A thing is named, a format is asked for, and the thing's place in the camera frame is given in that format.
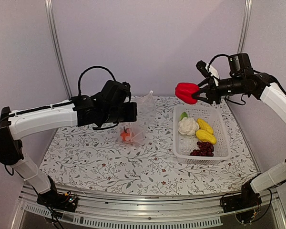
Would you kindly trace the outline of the orange toy pumpkin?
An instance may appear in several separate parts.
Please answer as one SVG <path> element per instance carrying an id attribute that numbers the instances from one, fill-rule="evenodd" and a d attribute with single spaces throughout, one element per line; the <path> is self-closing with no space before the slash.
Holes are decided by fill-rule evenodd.
<path id="1" fill-rule="evenodd" d="M 128 127 L 128 128 L 123 127 L 123 130 L 120 133 L 120 137 L 122 138 L 123 142 L 130 143 L 133 141 L 134 133 L 130 127 Z"/>

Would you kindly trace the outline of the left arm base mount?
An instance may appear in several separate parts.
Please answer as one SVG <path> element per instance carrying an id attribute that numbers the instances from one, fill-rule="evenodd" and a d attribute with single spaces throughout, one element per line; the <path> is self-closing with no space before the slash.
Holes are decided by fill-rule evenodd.
<path id="1" fill-rule="evenodd" d="M 68 212 L 75 212 L 78 204 L 78 196 L 70 191 L 61 194 L 55 187 L 44 194 L 38 194 L 37 203 L 48 208 L 58 209 Z"/>

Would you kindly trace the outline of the red toy bell pepper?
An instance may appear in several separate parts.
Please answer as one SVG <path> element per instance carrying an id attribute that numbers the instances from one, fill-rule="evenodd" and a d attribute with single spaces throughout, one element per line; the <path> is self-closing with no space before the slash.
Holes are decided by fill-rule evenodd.
<path id="1" fill-rule="evenodd" d="M 199 91 L 199 86 L 194 83 L 179 83 L 175 88 L 175 96 L 186 104 L 196 104 L 197 99 L 192 98 L 192 94 Z"/>

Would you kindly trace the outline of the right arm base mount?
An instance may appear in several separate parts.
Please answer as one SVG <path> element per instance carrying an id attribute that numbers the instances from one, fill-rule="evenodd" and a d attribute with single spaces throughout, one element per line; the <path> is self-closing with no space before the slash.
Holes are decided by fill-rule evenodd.
<path id="1" fill-rule="evenodd" d="M 224 194 L 219 204 L 224 213 L 234 212 L 241 224 L 251 224 L 261 208 L 262 200 L 250 185 L 242 185 L 240 194 Z"/>

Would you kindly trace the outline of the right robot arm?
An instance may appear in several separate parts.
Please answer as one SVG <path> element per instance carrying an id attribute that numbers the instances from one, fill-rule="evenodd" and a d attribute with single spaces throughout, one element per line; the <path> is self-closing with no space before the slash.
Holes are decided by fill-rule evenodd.
<path id="1" fill-rule="evenodd" d="M 219 79 L 210 72 L 210 63 L 199 61 L 196 68 L 204 77 L 199 90 L 191 95 L 193 99 L 219 104 L 227 95 L 243 94 L 254 96 L 270 107 L 286 124 L 286 91 L 272 75 L 252 68 L 249 55 L 238 53 L 225 55 L 228 59 L 230 77 Z M 247 208 L 255 201 L 255 194 L 286 182 L 286 159 L 266 172 L 256 176 L 242 187 L 237 198 L 241 208 Z"/>

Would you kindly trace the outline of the clear zip top bag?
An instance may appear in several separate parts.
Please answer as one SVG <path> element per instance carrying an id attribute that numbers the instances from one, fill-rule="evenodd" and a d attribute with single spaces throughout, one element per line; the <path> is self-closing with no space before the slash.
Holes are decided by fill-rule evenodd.
<path id="1" fill-rule="evenodd" d="M 147 95 L 133 98 L 133 102 L 137 103 L 137 121 L 122 123 L 119 125 L 117 132 L 117 142 L 131 145 L 142 145 L 145 141 L 148 127 L 154 121 L 156 115 L 156 105 L 151 90 Z M 123 142 L 120 133 L 123 127 L 130 127 L 134 133 L 133 141 L 130 143 Z"/>

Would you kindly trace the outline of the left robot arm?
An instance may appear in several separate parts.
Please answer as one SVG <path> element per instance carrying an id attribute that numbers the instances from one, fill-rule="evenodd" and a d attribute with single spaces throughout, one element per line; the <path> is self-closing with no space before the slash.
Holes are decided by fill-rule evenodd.
<path id="1" fill-rule="evenodd" d="M 61 203 L 53 182 L 42 173 L 32 159 L 22 151 L 22 139 L 43 131 L 61 127 L 135 122 L 137 104 L 131 101 L 130 85 L 108 80 L 102 90 L 92 96 L 78 95 L 58 104 L 21 111 L 4 107 L 0 114 L 0 163 L 10 166 L 32 185 L 51 207 Z"/>

